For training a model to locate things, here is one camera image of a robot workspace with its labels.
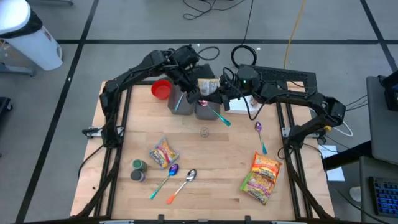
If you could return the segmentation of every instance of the chip bag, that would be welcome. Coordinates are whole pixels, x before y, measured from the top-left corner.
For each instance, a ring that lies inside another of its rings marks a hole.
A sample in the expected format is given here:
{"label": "chip bag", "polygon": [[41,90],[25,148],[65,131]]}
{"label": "chip bag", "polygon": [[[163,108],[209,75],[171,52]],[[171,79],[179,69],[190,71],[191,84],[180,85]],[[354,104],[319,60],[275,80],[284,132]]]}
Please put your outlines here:
{"label": "chip bag", "polygon": [[166,137],[162,137],[149,154],[160,165],[161,169],[168,167],[178,159],[178,154],[170,148],[169,144],[167,144]]}
{"label": "chip bag", "polygon": [[251,171],[263,175],[273,184],[276,184],[276,178],[279,174],[279,168],[282,163],[269,159],[257,152],[254,155],[254,162]]}
{"label": "chip bag", "polygon": [[255,172],[250,172],[241,186],[242,191],[252,195],[263,205],[267,203],[272,189],[274,189],[274,184],[266,177]]}

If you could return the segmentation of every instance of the white cylinder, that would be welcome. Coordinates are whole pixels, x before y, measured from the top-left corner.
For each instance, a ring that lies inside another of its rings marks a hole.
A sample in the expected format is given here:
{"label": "white cylinder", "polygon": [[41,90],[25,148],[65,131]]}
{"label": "white cylinder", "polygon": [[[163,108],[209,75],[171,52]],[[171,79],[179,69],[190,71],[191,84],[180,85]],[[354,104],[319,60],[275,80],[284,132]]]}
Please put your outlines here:
{"label": "white cylinder", "polygon": [[45,71],[63,63],[61,46],[44,26],[32,34],[5,40]]}

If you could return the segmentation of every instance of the keyboard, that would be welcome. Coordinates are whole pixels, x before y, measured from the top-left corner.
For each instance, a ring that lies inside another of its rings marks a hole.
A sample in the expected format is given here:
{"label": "keyboard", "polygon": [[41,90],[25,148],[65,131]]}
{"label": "keyboard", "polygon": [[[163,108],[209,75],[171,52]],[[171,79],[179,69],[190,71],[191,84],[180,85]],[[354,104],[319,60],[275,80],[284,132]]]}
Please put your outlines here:
{"label": "keyboard", "polygon": [[376,215],[398,218],[398,180],[369,178]]}

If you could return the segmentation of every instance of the green can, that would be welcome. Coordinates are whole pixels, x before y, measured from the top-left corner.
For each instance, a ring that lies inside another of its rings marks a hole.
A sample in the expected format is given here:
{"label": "green can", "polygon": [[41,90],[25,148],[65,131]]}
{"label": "green can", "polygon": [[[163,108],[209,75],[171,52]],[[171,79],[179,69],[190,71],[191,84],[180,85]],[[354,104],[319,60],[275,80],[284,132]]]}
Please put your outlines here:
{"label": "green can", "polygon": [[142,172],[146,172],[147,171],[147,164],[144,161],[140,160],[140,159],[134,160],[132,162],[132,167],[135,170],[139,170],[139,171],[142,171]]}

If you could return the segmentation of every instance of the white paper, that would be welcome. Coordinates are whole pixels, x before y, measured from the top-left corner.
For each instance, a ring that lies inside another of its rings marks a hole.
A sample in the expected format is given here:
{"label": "white paper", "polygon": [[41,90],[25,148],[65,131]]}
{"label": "white paper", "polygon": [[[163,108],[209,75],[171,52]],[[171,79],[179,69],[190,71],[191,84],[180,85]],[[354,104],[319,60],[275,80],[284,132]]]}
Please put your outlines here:
{"label": "white paper", "polygon": [[[327,158],[337,154],[336,146],[319,145],[318,148],[321,151],[322,158]],[[342,182],[346,181],[344,178],[343,169],[341,167],[328,170],[326,174],[328,175],[329,181],[342,181]]]}

